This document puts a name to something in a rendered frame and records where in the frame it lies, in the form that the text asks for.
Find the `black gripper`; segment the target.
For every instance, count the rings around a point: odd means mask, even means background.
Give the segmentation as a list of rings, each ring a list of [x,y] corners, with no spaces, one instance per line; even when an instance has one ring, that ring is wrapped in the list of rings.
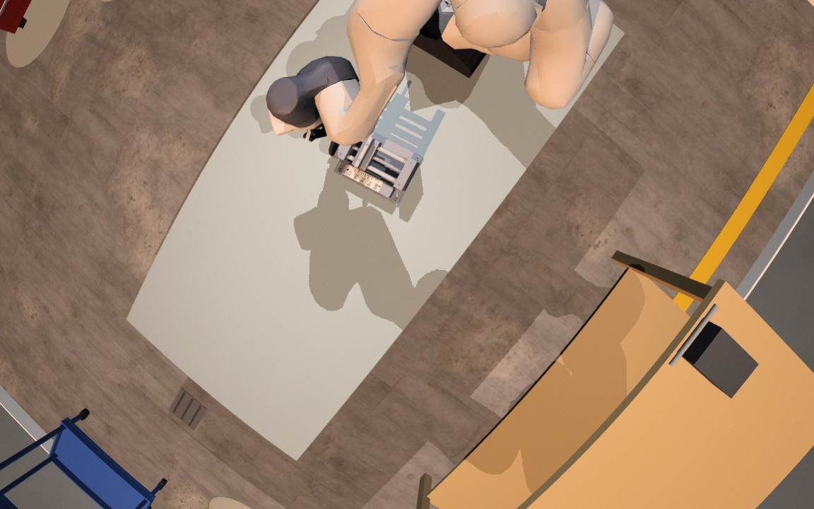
[[[317,128],[310,129],[310,130],[308,129],[306,134],[303,135],[303,138],[305,138],[307,141],[314,141],[314,139],[321,138],[321,136],[327,136],[326,135],[326,130],[325,130],[324,127],[325,127],[325,125],[323,125],[323,123],[321,123]],[[321,128],[321,129],[319,129],[319,128]]]

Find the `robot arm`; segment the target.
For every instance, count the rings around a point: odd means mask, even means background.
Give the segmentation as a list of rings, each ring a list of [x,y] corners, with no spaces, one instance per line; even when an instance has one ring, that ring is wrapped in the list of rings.
[[[360,80],[341,56],[321,57],[298,76],[278,78],[267,91],[274,134],[323,123],[330,141],[364,141],[403,81],[411,45],[437,8],[450,47],[529,61],[524,87],[552,110],[568,106],[582,89],[614,19],[602,0],[355,0],[348,39]]]

